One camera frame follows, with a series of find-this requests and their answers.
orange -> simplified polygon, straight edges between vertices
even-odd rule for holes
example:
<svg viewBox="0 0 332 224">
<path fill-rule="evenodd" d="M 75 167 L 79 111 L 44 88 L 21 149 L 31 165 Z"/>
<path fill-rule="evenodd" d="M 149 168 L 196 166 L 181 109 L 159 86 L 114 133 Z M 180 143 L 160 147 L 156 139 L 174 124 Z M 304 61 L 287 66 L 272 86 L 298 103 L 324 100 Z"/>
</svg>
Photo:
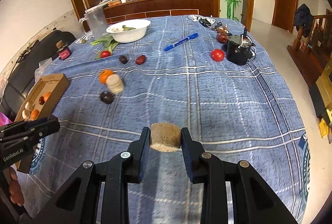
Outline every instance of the orange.
<svg viewBox="0 0 332 224">
<path fill-rule="evenodd" d="M 112 74 L 114 74 L 114 72 L 112 72 L 111 70 L 102 71 L 99 75 L 99 82 L 105 85 L 107 78 Z"/>
<path fill-rule="evenodd" d="M 44 95 L 44 102 L 47 102 L 47 100 L 49 99 L 50 96 L 51 96 L 51 92 L 47 92 L 47 93 Z"/>
<path fill-rule="evenodd" d="M 30 119 L 31 119 L 31 120 L 35 120 L 35 119 L 37 119 L 38 115 L 39 115 L 39 110 L 34 109 L 34 110 L 32 110 L 32 112 L 31 112 Z"/>
</svg>

yellow object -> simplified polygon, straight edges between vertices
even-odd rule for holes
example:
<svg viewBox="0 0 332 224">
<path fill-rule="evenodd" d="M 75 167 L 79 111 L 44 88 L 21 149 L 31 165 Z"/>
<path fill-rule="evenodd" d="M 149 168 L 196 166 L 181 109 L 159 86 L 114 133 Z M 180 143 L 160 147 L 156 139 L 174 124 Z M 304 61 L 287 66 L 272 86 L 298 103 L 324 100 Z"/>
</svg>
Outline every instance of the yellow object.
<svg viewBox="0 0 332 224">
<path fill-rule="evenodd" d="M 322 120 L 319 123 L 319 129 L 320 129 L 320 134 L 322 138 L 327 136 L 329 134 L 329 127 L 327 126 L 325 120 L 322 118 Z"/>
<path fill-rule="evenodd" d="M 332 83 L 330 78 L 324 75 L 318 77 L 316 85 L 322 96 L 325 107 L 328 110 L 332 110 Z"/>
<path fill-rule="evenodd" d="M 330 119 L 330 125 L 332 123 L 332 111 L 330 111 L 329 109 L 326 109 L 327 115 L 329 116 Z"/>
</svg>

white bowl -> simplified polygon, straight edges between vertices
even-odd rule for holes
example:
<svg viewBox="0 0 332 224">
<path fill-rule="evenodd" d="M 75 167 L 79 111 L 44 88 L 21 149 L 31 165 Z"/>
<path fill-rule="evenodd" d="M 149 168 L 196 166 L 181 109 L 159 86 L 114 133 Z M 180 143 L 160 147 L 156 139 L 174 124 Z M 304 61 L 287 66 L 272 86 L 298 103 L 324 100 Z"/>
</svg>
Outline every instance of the white bowl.
<svg viewBox="0 0 332 224">
<path fill-rule="evenodd" d="M 133 42 L 142 39 L 145 36 L 147 27 L 150 24 L 151 22 L 146 19 L 133 19 L 111 25 L 106 29 L 106 31 L 112 34 L 115 41 L 122 44 L 126 44 L 128 42 Z M 117 31 L 117 29 L 122 29 L 123 25 L 129 28 L 136 28 L 136 29 L 127 30 L 127 31 Z"/>
</svg>

finger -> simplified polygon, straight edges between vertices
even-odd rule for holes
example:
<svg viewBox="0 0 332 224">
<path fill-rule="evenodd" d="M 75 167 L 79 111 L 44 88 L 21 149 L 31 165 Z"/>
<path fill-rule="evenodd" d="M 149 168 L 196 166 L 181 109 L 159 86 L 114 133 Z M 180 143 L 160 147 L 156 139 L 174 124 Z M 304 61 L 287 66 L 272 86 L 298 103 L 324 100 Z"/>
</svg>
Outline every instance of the finger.
<svg viewBox="0 0 332 224">
<path fill-rule="evenodd" d="M 14 180 L 11 180 L 8 189 L 9 189 L 9 193 L 11 195 L 16 195 L 18 193 L 22 193 L 21 186 L 19 185 L 19 183 L 17 181 L 14 181 Z"/>
<path fill-rule="evenodd" d="M 17 181 L 11 181 L 9 185 L 9 192 L 11 194 L 10 199 L 13 203 L 22 206 L 24 204 L 24 196 L 21 190 L 21 186 Z"/>
<path fill-rule="evenodd" d="M 13 180 L 15 180 L 15 181 L 18 180 L 18 178 L 17 178 L 17 174 L 16 174 L 16 171 L 14 170 L 13 167 L 9 167 L 9 174 L 10 174 L 10 177 L 11 177 Z"/>
<path fill-rule="evenodd" d="M 18 206 L 23 206 L 24 204 L 24 197 L 22 193 L 18 195 L 11 195 L 10 200 L 12 201 L 12 203 L 17 204 Z"/>
</svg>

bread roll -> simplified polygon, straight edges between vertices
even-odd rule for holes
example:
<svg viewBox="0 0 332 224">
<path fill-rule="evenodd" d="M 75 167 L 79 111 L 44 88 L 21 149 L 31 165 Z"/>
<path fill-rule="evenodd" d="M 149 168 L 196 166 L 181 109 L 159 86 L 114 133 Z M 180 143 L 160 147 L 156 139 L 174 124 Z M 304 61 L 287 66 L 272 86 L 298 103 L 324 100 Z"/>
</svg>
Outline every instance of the bread roll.
<svg viewBox="0 0 332 224">
<path fill-rule="evenodd" d="M 106 79 L 106 85 L 108 90 L 113 94 L 120 93 L 124 90 L 125 86 L 121 80 L 121 77 L 117 74 L 112 74 Z"/>
<path fill-rule="evenodd" d="M 150 147 L 160 152 L 174 152 L 181 146 L 180 128 L 170 123 L 151 125 Z"/>
</svg>

